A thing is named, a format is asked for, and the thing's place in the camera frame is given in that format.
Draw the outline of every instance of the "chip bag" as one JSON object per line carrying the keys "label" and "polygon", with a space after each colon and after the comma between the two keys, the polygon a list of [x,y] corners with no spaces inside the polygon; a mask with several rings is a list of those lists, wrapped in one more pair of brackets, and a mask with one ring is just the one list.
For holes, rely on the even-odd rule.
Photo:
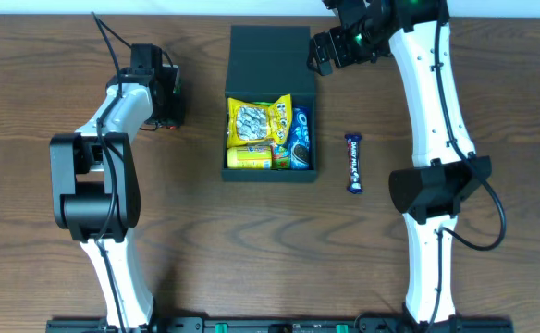
{"label": "chip bag", "polygon": [[264,142],[287,141],[292,122],[290,95],[280,97],[272,105],[254,105],[234,98],[228,99],[229,122],[227,148]]}

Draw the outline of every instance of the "yellow can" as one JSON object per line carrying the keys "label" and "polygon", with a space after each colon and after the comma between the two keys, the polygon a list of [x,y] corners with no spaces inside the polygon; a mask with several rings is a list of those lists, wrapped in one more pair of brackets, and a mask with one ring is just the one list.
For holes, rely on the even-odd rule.
{"label": "yellow can", "polygon": [[269,146],[242,146],[227,149],[227,166],[243,169],[270,169],[272,148]]}

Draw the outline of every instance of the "wooden table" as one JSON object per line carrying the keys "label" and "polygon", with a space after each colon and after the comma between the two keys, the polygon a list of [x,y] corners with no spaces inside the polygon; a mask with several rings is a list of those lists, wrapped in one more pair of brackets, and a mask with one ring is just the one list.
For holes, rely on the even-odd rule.
{"label": "wooden table", "polygon": [[[238,184],[220,178],[231,24],[310,25],[336,18],[104,17],[131,43],[155,43],[181,66],[181,130],[141,132],[136,228],[158,310],[210,316],[355,316],[398,312],[408,241],[387,189],[411,166],[411,128],[393,59],[317,78],[319,178]],[[509,315],[540,331],[540,20],[453,19],[463,117],[507,209],[503,245],[455,242],[452,288],[463,315]],[[114,47],[122,65],[129,52]],[[53,217],[48,142],[104,100],[112,60],[90,16],[0,16],[0,331],[41,332],[53,316],[103,316],[86,254]],[[351,195],[343,135],[358,131],[363,195]],[[458,231],[488,243],[497,213],[484,190]]]}

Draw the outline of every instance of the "open box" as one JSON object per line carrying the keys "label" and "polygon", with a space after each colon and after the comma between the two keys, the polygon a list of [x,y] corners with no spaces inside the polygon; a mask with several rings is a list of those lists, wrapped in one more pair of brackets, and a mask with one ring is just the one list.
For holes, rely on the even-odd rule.
{"label": "open box", "polygon": [[226,106],[228,97],[249,103],[273,103],[290,94],[293,106],[309,108],[310,161],[309,170],[227,168],[227,116],[221,170],[224,181],[312,182],[317,178],[315,77],[306,65],[310,38],[309,27],[231,27]]}

